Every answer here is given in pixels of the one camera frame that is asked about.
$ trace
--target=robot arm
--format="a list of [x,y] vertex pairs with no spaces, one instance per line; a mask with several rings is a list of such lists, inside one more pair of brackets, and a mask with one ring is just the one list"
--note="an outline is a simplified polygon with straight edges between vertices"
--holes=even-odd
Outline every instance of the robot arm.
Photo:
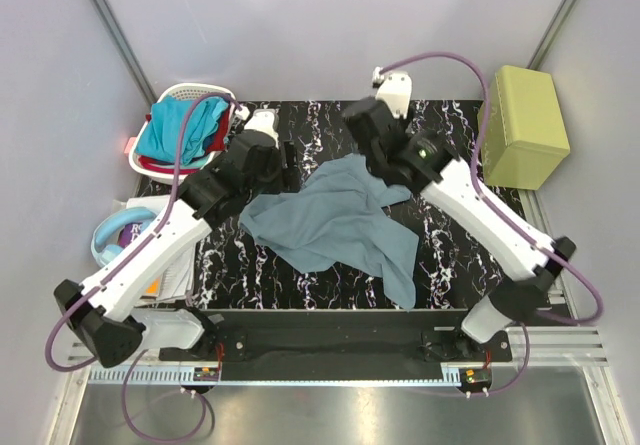
[[476,194],[469,165],[442,138],[428,132],[409,136],[411,79],[404,72],[380,76],[374,72],[376,97],[351,105],[343,119],[367,168],[388,184],[401,184],[455,219],[498,260],[507,278],[478,302],[462,323],[462,331],[485,343],[513,321],[526,321],[546,303],[546,293],[562,271],[539,249],[553,250],[565,259],[575,245],[554,240],[526,223],[488,188],[484,199],[527,230],[538,244],[532,248]]
[[[285,146],[289,170],[283,167],[276,124],[275,112],[257,111],[226,152],[184,180],[159,232],[156,227],[162,218],[81,284],[65,280],[58,285],[54,295],[66,312],[101,286],[110,271],[129,260],[69,320],[71,329],[104,367],[122,363],[138,349],[176,347],[205,355],[213,351],[215,327],[197,310],[166,313],[134,310],[134,306],[154,278],[181,253],[239,214],[256,195],[277,193],[287,185],[285,177],[295,168],[295,160],[292,148]],[[146,245],[137,250],[142,243]]]

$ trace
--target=white wall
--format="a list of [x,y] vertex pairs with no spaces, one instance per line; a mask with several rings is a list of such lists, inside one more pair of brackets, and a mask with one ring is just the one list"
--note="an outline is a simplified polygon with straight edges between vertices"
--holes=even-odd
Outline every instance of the white wall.
[[[554,233],[576,242],[574,262],[602,291],[599,329],[640,437],[638,10],[640,0],[580,0],[544,63],[572,150],[539,195]],[[592,312],[582,290],[579,299]]]
[[91,233],[133,191],[121,150],[146,106],[89,0],[0,0],[0,45],[0,442],[26,445],[62,380],[43,356],[53,289],[95,271]]
[[[526,66],[561,0],[109,0],[155,90],[185,80],[244,99],[358,99],[377,65],[428,50],[487,74]],[[412,68],[415,98],[478,98],[460,65]]]

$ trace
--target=black marble surface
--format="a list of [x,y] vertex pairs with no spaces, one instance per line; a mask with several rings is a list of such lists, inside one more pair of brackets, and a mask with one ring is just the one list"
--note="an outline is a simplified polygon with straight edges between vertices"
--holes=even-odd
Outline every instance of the black marble surface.
[[[445,134],[466,160],[477,131],[479,101],[417,101],[411,129]],[[300,152],[308,177],[327,160],[355,152],[340,119],[346,102],[248,103],[252,110],[275,108],[278,132]],[[515,190],[494,191],[519,214]],[[168,193],[169,187],[145,180],[140,195]],[[493,257],[455,221],[422,198],[394,205],[387,213],[420,237],[414,283],[416,308],[467,308],[493,289],[503,272]],[[394,308],[382,280],[336,263],[321,273],[301,274],[271,250],[256,246],[231,219],[196,247],[195,304],[202,309],[373,309]]]

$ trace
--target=laundry basket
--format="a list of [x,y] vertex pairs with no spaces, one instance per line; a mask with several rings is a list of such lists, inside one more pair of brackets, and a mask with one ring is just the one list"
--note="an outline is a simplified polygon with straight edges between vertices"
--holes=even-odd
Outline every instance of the laundry basket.
[[[218,87],[216,85],[206,85],[204,83],[180,83],[165,90],[158,99],[158,102],[161,102],[167,96],[171,96],[177,100],[195,100],[201,95],[211,92],[228,93],[233,98],[235,98],[235,95],[231,93],[230,90],[227,90],[223,87]],[[235,107],[233,103],[231,103],[229,104],[229,108],[225,111],[225,114],[229,114],[229,125],[231,125],[231,121],[233,120],[234,110]],[[129,150],[129,165],[131,165],[131,168],[133,168],[136,172],[142,175],[146,175],[156,182],[171,184],[171,182],[173,181],[173,169],[169,169],[168,173],[161,173],[155,172],[153,170],[147,170],[146,168],[142,167],[142,165],[140,165],[140,155],[136,153],[136,148],[138,147],[138,141],[144,133],[144,130],[147,128],[147,125],[149,125],[149,122],[145,121],[144,125],[142,126],[142,130],[140,130],[140,133],[136,137],[136,140],[131,147],[131,150]],[[211,152],[207,157],[207,163],[211,162],[211,160],[213,160],[213,158],[218,153],[220,152]],[[180,174],[180,183],[182,183],[182,180],[184,180],[187,176],[188,174],[186,173]]]

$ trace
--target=cloth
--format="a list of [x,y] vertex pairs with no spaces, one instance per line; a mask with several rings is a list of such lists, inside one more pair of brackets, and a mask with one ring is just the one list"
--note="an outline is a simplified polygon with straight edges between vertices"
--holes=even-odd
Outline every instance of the cloth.
[[[181,166],[180,173],[184,175],[184,174],[197,172],[198,170],[200,170],[200,167],[198,167],[198,164],[201,160],[204,160],[204,162],[207,161],[205,157],[205,158],[196,160],[195,162],[191,162],[189,165],[187,165],[187,167],[193,166],[196,168],[184,168],[184,166]],[[138,157],[138,163],[140,163],[140,166],[145,170],[151,170],[152,172],[166,173],[167,175],[173,175],[173,167],[174,167],[173,165],[160,165],[158,164],[158,162],[156,162],[152,158],[145,157],[144,155],[140,155]]]
[[301,273],[336,261],[382,277],[385,295],[413,308],[418,236],[381,210],[411,196],[370,175],[361,155],[323,163],[298,193],[260,195],[240,214],[240,226]]
[[[175,163],[180,124],[192,103],[191,100],[176,100],[173,97],[165,97],[161,102],[154,103],[151,106],[151,121],[140,136],[136,153]],[[205,140],[216,132],[218,122],[227,108],[229,104],[219,97],[206,99],[196,107],[185,131],[181,165],[188,165],[205,155]]]
[[211,152],[221,152],[223,151],[227,144],[226,139],[229,134],[229,125],[231,123],[231,113],[227,109],[227,111],[220,117],[220,121],[218,122],[218,130],[213,135],[213,141],[211,145],[207,146],[207,155]]

